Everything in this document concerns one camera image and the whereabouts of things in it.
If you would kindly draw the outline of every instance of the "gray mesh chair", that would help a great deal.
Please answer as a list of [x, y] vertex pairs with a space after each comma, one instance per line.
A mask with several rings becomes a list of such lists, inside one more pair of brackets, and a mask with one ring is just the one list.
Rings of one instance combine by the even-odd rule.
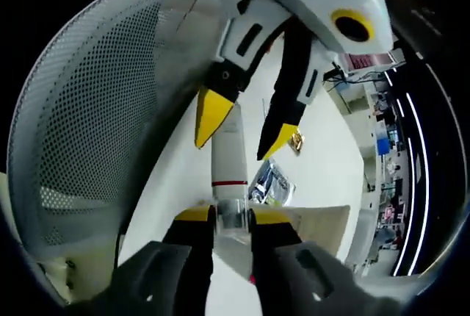
[[238, 0], [97, 0], [46, 46], [18, 100], [7, 174], [36, 259], [116, 236]]

